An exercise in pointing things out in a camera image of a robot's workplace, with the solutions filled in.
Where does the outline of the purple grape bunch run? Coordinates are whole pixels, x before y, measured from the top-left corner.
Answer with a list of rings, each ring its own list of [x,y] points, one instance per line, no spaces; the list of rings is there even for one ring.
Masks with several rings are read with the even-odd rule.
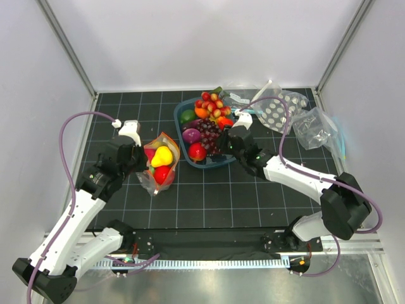
[[[218,154],[220,149],[217,146],[216,140],[222,133],[220,127],[214,121],[208,119],[198,121],[196,127],[201,134],[201,144],[208,154]]]

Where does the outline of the orange zipper clear bag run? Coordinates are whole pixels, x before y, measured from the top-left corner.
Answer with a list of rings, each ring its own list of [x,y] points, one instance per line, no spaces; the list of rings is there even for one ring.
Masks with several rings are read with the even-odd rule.
[[[166,191],[174,181],[180,150],[175,141],[162,132],[144,146],[147,169],[137,172],[141,186],[153,197]]]

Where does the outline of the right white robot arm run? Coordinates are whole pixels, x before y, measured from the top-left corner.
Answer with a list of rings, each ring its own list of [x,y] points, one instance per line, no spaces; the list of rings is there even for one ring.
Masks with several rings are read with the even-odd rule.
[[[352,175],[323,174],[288,161],[280,154],[260,148],[245,126],[225,127],[217,143],[249,175],[287,186],[320,205],[319,212],[299,216],[280,236],[281,244],[293,251],[321,236],[349,240],[372,211],[371,203],[363,197]]]

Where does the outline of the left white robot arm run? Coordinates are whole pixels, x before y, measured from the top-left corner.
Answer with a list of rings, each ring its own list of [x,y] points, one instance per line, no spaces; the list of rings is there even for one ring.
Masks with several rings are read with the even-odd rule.
[[[18,258],[13,264],[13,272],[29,292],[63,303],[96,262],[114,251],[132,250],[134,230],[119,220],[112,220],[79,250],[75,246],[125,179],[146,168],[147,156],[139,136],[119,135],[107,143],[97,162],[77,179],[72,200],[48,237],[30,257]]]

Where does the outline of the red apple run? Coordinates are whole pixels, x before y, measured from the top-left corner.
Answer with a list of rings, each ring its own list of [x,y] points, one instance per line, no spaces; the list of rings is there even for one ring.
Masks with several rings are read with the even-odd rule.
[[[173,180],[171,167],[167,165],[157,167],[154,171],[154,179],[159,185],[171,184]]]

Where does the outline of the yellow pear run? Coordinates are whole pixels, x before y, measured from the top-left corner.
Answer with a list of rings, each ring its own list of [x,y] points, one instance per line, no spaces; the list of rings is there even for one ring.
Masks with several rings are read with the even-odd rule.
[[[151,166],[154,168],[163,166],[163,165],[171,165],[173,162],[173,154],[169,147],[167,146],[160,146],[155,153],[154,158],[151,161]]]

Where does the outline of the pink dragon fruit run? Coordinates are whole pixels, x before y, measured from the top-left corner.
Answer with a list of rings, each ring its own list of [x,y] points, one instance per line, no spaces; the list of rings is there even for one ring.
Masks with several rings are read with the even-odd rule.
[[[155,156],[156,150],[155,149],[144,148],[144,152],[145,152],[145,155],[147,157],[147,164],[150,165],[152,159]]]

